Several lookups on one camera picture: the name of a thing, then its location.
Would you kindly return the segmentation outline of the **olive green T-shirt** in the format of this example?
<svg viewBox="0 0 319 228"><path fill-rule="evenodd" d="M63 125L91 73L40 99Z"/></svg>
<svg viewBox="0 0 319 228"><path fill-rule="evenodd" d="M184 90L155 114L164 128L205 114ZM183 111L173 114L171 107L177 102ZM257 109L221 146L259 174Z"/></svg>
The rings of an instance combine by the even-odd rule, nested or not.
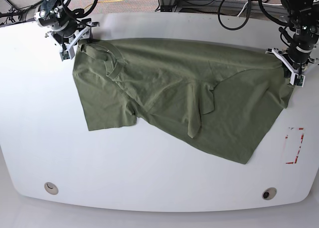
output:
<svg viewBox="0 0 319 228"><path fill-rule="evenodd" d="M189 40L81 41L73 79L89 131L138 118L223 159L246 164L294 86L275 57Z"/></svg>

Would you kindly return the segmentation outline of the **right grey table grommet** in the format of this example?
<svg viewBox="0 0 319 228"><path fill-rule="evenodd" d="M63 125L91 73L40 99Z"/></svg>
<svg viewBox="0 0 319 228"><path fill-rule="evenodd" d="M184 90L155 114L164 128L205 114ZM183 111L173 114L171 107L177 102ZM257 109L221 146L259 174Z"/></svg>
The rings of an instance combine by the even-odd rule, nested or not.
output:
<svg viewBox="0 0 319 228"><path fill-rule="evenodd" d="M271 200L276 196L276 194L277 194L276 188L267 188L266 190L263 191L262 198L264 200Z"/></svg>

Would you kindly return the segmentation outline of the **black tripod leg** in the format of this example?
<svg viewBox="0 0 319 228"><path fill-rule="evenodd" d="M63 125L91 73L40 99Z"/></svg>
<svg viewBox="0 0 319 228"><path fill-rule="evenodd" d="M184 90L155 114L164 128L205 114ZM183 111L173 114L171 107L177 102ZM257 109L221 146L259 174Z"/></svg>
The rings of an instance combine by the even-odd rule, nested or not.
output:
<svg viewBox="0 0 319 228"><path fill-rule="evenodd" d="M22 11L22 10L28 10L29 7L32 5L36 4L40 0L0 0L0 13L9 13L11 11ZM19 22L19 21L28 21L30 19L33 19L35 12L35 8L32 8L28 11L27 14L24 14L21 18L21 16L14 16L12 17L13 21L11 18L8 17L3 17L0 18L0 24L5 25L5 24L10 24L14 22Z"/></svg>

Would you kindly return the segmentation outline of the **grey table grommet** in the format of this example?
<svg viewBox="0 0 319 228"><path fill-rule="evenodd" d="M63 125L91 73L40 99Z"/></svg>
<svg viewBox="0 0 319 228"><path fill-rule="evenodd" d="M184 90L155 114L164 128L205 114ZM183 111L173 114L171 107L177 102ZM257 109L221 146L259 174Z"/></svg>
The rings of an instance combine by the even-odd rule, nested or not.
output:
<svg viewBox="0 0 319 228"><path fill-rule="evenodd" d="M58 187L51 183L51 182L46 182L44 184L44 189L51 195L57 195L58 194Z"/></svg>
<svg viewBox="0 0 319 228"><path fill-rule="evenodd" d="M267 188L266 190L263 191L262 198L264 200L271 200L276 196L276 194L277 194L276 188Z"/></svg>

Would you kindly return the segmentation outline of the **red tape rectangle marking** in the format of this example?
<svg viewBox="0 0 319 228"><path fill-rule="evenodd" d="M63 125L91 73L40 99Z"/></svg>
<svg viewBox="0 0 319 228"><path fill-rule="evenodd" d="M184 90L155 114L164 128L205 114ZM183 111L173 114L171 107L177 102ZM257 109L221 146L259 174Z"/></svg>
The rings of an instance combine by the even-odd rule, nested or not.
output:
<svg viewBox="0 0 319 228"><path fill-rule="evenodd" d="M305 135L303 127L289 127L285 136L283 161L286 165L296 164Z"/></svg>

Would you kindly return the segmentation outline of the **left grey table grommet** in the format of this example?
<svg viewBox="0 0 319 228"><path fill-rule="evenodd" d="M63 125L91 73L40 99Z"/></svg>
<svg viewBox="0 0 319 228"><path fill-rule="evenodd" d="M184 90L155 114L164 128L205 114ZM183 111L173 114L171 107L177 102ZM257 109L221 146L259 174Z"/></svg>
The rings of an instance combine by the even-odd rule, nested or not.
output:
<svg viewBox="0 0 319 228"><path fill-rule="evenodd" d="M44 184L44 189L51 195L57 195L58 194L58 187L51 183L51 182L46 182Z"/></svg>

